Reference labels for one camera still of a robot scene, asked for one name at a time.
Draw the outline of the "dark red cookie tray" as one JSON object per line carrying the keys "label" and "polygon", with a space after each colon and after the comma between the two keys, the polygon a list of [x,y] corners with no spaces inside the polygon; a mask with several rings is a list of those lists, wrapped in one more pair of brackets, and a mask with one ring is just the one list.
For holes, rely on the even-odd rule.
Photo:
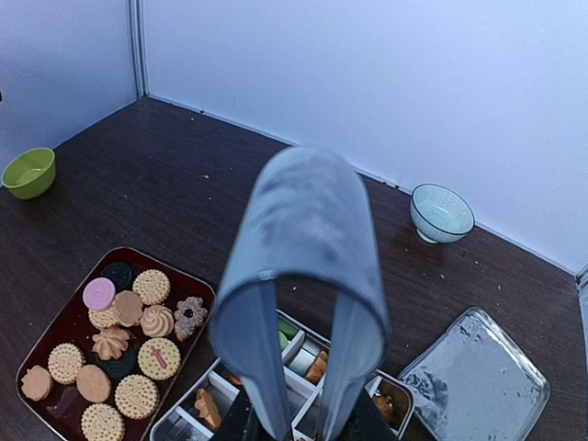
{"label": "dark red cookie tray", "polygon": [[[87,407],[95,403],[87,401],[81,396],[76,387],[76,382],[62,385],[53,380],[51,393],[42,401],[32,401],[26,398],[21,391],[21,379],[29,368],[40,365],[48,370],[48,358],[55,346],[62,343],[72,343],[83,351],[85,365],[97,366],[94,361],[94,354],[98,354],[102,360],[118,359],[129,344],[134,344],[137,351],[137,366],[132,374],[145,376],[139,368],[138,352],[141,345],[151,339],[142,332],[140,326],[142,313],[149,306],[143,304],[139,295],[132,291],[132,285],[130,289],[121,292],[116,291],[113,302],[103,311],[89,310],[83,302],[85,286],[92,279],[102,277],[101,272],[103,269],[114,262],[123,262],[132,268],[132,284],[135,277],[144,270],[158,269],[163,271],[170,279],[171,292],[167,299],[158,305],[164,305],[173,314],[176,310],[176,304],[188,297],[201,297],[208,313],[211,312],[215,300],[215,292],[209,283],[141,251],[129,247],[120,247],[107,252],[54,318],[45,333],[31,349],[17,373],[19,398],[43,423],[64,440],[86,440],[81,427],[82,414]],[[159,390],[159,403],[151,416],[141,420],[132,420],[119,412],[125,423],[125,435],[122,440],[148,439],[153,421],[162,408],[166,396],[174,386],[179,372],[189,358],[196,342],[202,335],[207,319],[208,317],[203,325],[197,328],[194,334],[184,342],[179,342],[176,339],[175,329],[169,335],[163,337],[178,346],[182,359],[180,369],[170,379],[163,381],[152,379]],[[114,381],[110,379],[110,381],[112,386],[110,396],[102,403],[118,410],[115,403],[115,390],[120,380]]]}

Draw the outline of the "brown flower cookie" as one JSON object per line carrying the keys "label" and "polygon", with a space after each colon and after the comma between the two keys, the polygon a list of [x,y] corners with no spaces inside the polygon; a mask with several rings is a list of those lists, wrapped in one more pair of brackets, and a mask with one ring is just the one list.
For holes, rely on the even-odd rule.
{"label": "brown flower cookie", "polygon": [[186,341],[203,325],[207,317],[208,310],[201,297],[192,296],[179,301],[174,312],[176,339],[179,342]]}

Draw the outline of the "large round tan cookie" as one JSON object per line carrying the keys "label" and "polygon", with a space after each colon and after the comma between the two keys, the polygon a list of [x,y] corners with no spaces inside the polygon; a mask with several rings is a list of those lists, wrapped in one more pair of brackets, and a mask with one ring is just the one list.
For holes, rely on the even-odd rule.
{"label": "large round tan cookie", "polygon": [[121,441],[125,435],[122,415],[105,403],[87,407],[82,414],[81,427],[89,441]]}

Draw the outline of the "green plastic bowl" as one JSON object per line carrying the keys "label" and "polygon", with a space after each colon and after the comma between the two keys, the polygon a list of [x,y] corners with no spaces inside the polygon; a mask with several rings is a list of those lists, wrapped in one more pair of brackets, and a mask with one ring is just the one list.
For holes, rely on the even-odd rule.
{"label": "green plastic bowl", "polygon": [[30,200],[45,193],[56,176],[51,148],[35,148],[14,159],[2,173],[2,185],[15,197]]}

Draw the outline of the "black round cookie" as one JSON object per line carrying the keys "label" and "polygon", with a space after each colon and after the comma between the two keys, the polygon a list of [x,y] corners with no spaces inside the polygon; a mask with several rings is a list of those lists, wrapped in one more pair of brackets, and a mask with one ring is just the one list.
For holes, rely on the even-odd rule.
{"label": "black round cookie", "polygon": [[118,359],[102,360],[98,354],[94,354],[94,361],[105,371],[110,379],[119,381],[135,371],[137,366],[137,351],[134,344],[129,344],[128,348]]}
{"label": "black round cookie", "polygon": [[133,270],[126,263],[114,262],[103,269],[101,276],[112,281],[116,291],[121,292],[130,289],[133,280]]}

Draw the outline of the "dotted round cookie right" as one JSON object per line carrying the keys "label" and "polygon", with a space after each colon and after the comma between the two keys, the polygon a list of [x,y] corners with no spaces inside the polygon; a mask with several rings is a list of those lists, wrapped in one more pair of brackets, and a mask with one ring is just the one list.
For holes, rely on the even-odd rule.
{"label": "dotted round cookie right", "polygon": [[123,378],[115,390],[118,410],[132,420],[151,416],[159,403],[159,390],[154,381],[139,374]]}

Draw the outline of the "bottom left round cookie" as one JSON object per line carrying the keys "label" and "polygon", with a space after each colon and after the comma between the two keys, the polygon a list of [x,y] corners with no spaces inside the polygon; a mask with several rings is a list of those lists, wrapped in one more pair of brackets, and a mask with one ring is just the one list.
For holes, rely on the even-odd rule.
{"label": "bottom left round cookie", "polygon": [[40,365],[29,368],[21,382],[22,393],[32,401],[45,400],[53,387],[53,378],[50,372]]}

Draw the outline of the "green round cookie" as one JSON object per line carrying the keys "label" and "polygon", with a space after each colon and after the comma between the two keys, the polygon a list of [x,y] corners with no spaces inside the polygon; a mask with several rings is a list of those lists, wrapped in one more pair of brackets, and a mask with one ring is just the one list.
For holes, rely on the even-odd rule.
{"label": "green round cookie", "polygon": [[297,327],[282,319],[278,321],[278,330],[283,333],[288,340],[293,339],[298,332]]}

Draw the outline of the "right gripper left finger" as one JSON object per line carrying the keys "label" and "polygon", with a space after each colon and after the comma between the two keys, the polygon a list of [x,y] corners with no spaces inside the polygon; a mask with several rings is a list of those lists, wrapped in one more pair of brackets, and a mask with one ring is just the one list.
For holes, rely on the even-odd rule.
{"label": "right gripper left finger", "polygon": [[215,441],[258,441],[261,425],[246,392],[239,392],[215,431]]}

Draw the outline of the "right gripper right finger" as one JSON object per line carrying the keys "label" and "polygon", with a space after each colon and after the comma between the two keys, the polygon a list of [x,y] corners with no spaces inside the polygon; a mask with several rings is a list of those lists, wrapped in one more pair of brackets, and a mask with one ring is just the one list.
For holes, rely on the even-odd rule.
{"label": "right gripper right finger", "polygon": [[342,433],[344,441],[398,441],[374,402],[365,390],[357,398]]}

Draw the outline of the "white handled metal tongs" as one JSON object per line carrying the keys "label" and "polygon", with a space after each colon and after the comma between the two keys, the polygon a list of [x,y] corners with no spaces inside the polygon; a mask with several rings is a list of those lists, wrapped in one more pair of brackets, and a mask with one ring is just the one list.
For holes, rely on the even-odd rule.
{"label": "white handled metal tongs", "polygon": [[281,369],[279,311],[332,307],[319,431],[336,439],[390,342],[376,229],[361,176],[335,153],[288,147],[257,177],[224,269],[209,339],[259,386]]}

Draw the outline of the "pale blue ceramic bowl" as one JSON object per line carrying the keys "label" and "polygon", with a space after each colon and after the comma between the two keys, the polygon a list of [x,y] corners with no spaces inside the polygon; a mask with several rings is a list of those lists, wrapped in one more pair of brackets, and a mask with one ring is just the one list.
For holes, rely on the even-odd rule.
{"label": "pale blue ceramic bowl", "polygon": [[469,204],[454,191],[421,184],[411,194],[410,216],[417,234],[427,243],[454,243],[475,226]]}

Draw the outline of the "white divided cookie tin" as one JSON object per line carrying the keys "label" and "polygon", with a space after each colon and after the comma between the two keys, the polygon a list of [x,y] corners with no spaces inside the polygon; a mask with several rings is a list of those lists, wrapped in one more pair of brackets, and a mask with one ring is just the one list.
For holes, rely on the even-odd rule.
{"label": "white divided cookie tin", "polygon": [[[150,439],[215,440],[215,431],[236,396],[246,392],[261,425],[260,440],[321,440],[324,368],[331,343],[283,311],[277,317],[298,328],[291,340],[280,332],[281,369],[272,368],[255,386],[223,359],[216,359],[154,424]],[[377,370],[367,376],[364,390],[392,433],[402,439],[414,412],[409,389]]]}

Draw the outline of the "smooth round tan cookie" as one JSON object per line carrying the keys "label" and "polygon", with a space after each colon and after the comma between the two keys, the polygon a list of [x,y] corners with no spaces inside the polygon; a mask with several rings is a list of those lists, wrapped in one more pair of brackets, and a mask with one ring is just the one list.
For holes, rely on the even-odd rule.
{"label": "smooth round tan cookie", "polygon": [[96,365],[84,365],[76,377],[76,387],[81,396],[92,403],[105,402],[111,393],[111,381]]}

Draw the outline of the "round cookie with pink cross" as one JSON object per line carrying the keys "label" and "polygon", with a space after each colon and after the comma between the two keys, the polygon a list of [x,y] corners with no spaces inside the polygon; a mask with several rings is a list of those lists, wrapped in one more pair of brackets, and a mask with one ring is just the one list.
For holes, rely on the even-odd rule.
{"label": "round cookie with pink cross", "polygon": [[178,346],[163,337],[151,338],[138,352],[141,372],[150,379],[163,381],[173,377],[180,369],[181,354]]}

